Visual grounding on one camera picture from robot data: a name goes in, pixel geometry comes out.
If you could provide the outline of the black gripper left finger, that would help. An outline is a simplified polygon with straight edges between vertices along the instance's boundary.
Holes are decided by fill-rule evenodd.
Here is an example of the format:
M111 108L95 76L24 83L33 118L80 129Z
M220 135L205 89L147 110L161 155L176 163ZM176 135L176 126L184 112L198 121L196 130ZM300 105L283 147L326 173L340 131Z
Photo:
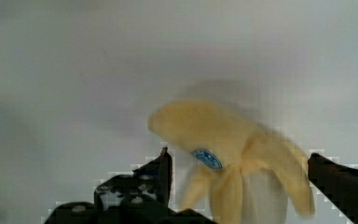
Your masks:
M164 147L158 157L129 175L99 185L94 201L57 206L44 224L217 224L192 210L169 207L172 156Z

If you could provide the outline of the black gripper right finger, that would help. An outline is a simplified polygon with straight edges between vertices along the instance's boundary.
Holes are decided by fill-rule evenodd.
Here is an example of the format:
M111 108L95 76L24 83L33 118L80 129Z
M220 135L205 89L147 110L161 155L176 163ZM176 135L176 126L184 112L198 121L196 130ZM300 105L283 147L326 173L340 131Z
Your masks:
M308 159L310 182L353 224L358 224L358 169L318 153Z

